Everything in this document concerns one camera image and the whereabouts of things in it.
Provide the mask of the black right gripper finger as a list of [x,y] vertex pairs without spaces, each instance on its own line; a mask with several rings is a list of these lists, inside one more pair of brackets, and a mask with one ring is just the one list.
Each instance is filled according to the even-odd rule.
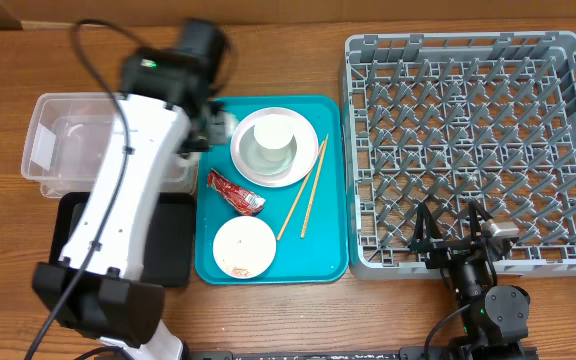
[[416,222],[413,233],[414,243],[429,243],[442,241],[443,236],[425,203],[417,206]]
[[475,200],[468,203],[468,221],[472,240],[480,239],[482,234],[481,222],[486,222],[491,219],[492,215],[484,209],[481,203]]

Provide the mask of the pale green cup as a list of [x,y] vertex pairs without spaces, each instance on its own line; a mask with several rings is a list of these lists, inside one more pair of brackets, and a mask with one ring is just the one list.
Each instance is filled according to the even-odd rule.
[[261,155],[268,161],[278,162],[287,156],[294,131],[287,116],[270,114],[256,122],[253,135]]

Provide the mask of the red snack wrapper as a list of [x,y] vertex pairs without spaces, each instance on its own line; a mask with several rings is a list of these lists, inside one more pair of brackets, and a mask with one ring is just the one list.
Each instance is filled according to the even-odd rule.
[[240,215],[256,216],[264,209],[265,198],[232,183],[215,169],[209,172],[207,185],[215,190]]

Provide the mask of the wooden chopstick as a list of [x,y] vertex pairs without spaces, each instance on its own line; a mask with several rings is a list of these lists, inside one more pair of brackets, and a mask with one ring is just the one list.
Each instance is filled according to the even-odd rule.
[[317,192],[317,188],[318,188],[318,183],[319,183],[319,178],[320,178],[320,173],[321,173],[321,169],[322,169],[322,164],[325,158],[325,154],[326,154],[326,149],[327,149],[327,144],[328,144],[328,139],[329,139],[329,135],[326,135],[321,149],[319,151],[319,157],[318,157],[318,162],[317,162],[317,167],[316,167],[316,172],[315,172],[315,178],[313,181],[313,185],[312,185],[312,189],[311,189],[311,193],[309,196],[309,201],[308,201],[308,206],[307,206],[307,210],[306,210],[306,214],[304,217],[304,222],[302,225],[302,229],[301,229],[301,233],[300,233],[300,238],[304,239],[306,236],[306,232],[307,232],[307,228],[309,225],[309,221],[310,221],[310,217],[311,217],[311,212],[312,212],[312,207],[313,207],[313,203],[314,203],[314,198]]
[[[317,160],[320,158],[320,156],[322,155],[322,152],[323,152],[324,146],[325,146],[326,143],[327,143],[327,140],[328,140],[328,136],[326,136],[326,138],[324,139],[324,141],[322,142],[322,144],[319,146],[319,148],[318,148],[318,153],[317,153],[317,157],[316,157],[316,161],[317,161]],[[280,241],[280,240],[281,240],[281,238],[282,238],[282,236],[283,236],[283,234],[284,234],[284,232],[285,232],[285,230],[286,230],[286,228],[287,228],[287,226],[288,226],[288,224],[289,224],[289,222],[290,222],[290,220],[291,220],[291,218],[292,218],[292,215],[293,215],[293,213],[294,213],[294,211],[295,211],[295,208],[297,207],[297,204],[298,204],[298,202],[299,202],[299,200],[300,200],[300,198],[301,198],[301,196],[302,196],[302,194],[303,194],[303,191],[304,191],[304,189],[305,189],[305,186],[306,186],[306,184],[307,184],[308,181],[309,181],[309,178],[310,178],[310,176],[311,176],[311,174],[312,174],[313,169],[314,169],[314,165],[310,168],[310,170],[308,171],[307,175],[306,175],[305,178],[302,180],[302,183],[301,183],[301,186],[300,186],[300,188],[299,188],[299,191],[297,192],[297,194],[296,194],[296,196],[295,196],[295,198],[294,198],[294,200],[293,200],[293,203],[292,203],[292,205],[291,205],[291,207],[290,207],[290,209],[289,209],[289,211],[288,211],[288,214],[287,214],[286,218],[284,219],[284,222],[283,222],[283,224],[282,224],[282,227],[281,227],[280,230],[279,230],[279,233],[278,233],[278,235],[277,235],[277,241]]]

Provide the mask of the small pink bowl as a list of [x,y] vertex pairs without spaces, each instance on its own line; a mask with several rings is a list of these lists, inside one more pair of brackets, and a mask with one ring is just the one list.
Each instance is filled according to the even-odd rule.
[[273,263],[277,240],[261,219],[239,216],[228,220],[217,231],[213,257],[217,266],[235,279],[252,279]]

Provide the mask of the white napkin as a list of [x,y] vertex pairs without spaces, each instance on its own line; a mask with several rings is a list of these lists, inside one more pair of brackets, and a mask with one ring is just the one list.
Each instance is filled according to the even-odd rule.
[[220,111],[214,120],[213,130],[217,138],[217,142],[224,144],[227,143],[233,136],[236,127],[238,126],[237,118],[225,111]]

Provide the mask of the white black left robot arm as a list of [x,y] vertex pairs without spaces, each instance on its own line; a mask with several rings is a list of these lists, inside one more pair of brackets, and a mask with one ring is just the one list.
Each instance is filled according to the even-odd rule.
[[108,92],[115,117],[93,189],[55,263],[32,287],[58,323],[128,359],[186,359],[165,326],[163,287],[142,281],[147,232],[168,161],[225,144],[234,127],[217,95],[234,51],[215,23],[189,19],[176,45],[139,42]]

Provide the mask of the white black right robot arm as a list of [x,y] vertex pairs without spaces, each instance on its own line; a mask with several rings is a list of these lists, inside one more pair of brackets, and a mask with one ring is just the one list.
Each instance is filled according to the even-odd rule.
[[425,204],[417,206],[409,249],[425,256],[427,269],[437,269],[454,293],[457,309],[440,320],[419,348],[403,348],[407,359],[531,360],[537,349],[525,347],[531,298],[526,290],[501,285],[494,262],[519,240],[513,222],[499,222],[471,201],[466,220],[470,234],[446,240]]

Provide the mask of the grey dishwasher rack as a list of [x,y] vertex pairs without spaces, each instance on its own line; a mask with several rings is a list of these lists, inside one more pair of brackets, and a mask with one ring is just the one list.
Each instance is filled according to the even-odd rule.
[[448,240],[476,201],[519,228],[504,275],[576,276],[576,34],[363,34],[341,69],[350,269],[428,278],[425,204]]

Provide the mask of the clear plastic waste bin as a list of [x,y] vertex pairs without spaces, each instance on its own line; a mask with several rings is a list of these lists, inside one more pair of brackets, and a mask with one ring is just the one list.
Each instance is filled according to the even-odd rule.
[[49,198],[88,192],[126,205],[159,193],[191,193],[199,156],[177,153],[190,129],[185,110],[163,100],[47,93],[29,124],[21,173],[41,183]]

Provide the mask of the black food waste tray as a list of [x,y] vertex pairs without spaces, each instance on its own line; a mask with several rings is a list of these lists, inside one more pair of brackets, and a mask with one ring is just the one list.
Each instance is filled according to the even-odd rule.
[[[58,263],[89,198],[71,192],[59,202],[48,262]],[[146,238],[141,281],[165,288],[185,288],[190,280],[195,237],[196,201],[186,193],[161,193]]]

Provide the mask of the pale pink plate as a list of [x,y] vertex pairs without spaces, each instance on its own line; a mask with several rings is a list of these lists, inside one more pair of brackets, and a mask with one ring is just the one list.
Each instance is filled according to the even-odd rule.
[[[291,120],[297,149],[294,161],[283,172],[265,176],[254,173],[241,159],[239,143],[244,133],[253,129],[256,122],[263,116],[277,114],[287,116]],[[294,110],[281,107],[268,107],[247,115],[236,127],[230,142],[230,155],[232,161],[241,175],[254,184],[279,188],[291,185],[305,177],[315,164],[319,148],[319,139],[311,123]]]

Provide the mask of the grey green bowl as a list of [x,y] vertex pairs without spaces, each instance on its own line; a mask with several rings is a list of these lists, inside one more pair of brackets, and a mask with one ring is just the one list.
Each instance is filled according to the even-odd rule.
[[264,156],[266,150],[255,140],[252,128],[244,133],[239,145],[244,164],[254,173],[265,176],[276,175],[285,171],[294,161],[297,149],[296,140],[292,138],[278,157],[269,160]]

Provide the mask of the teal serving tray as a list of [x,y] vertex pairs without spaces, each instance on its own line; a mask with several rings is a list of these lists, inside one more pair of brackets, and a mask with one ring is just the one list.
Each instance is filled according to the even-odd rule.
[[[320,140],[328,141],[312,205],[308,204],[311,185],[307,185],[287,228],[277,243],[273,263],[249,284],[289,284],[332,282],[348,266],[348,226],[344,156],[340,113],[337,104],[323,95],[223,97],[225,110],[241,121],[247,115],[267,107],[296,111],[314,127]],[[214,169],[229,181],[266,199],[259,218],[277,232],[299,192],[299,182],[281,188],[257,185],[239,173],[228,145],[215,146],[201,155],[198,170],[198,198],[195,236],[195,269],[213,285],[242,284],[224,273],[213,255],[213,242],[219,228],[238,215],[237,211],[207,185]]]

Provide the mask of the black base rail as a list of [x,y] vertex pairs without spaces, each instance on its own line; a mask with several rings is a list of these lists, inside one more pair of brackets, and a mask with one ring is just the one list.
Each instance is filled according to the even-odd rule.
[[[524,348],[522,354],[502,350],[493,354],[491,351],[474,353],[476,357],[469,359],[529,359],[537,360],[539,355],[536,348]],[[450,354],[445,347],[430,347],[430,359],[459,359]],[[423,346],[402,347],[392,351],[341,351],[341,352],[293,352],[293,353],[240,353],[230,351],[194,351],[190,352],[193,360],[423,360]]]

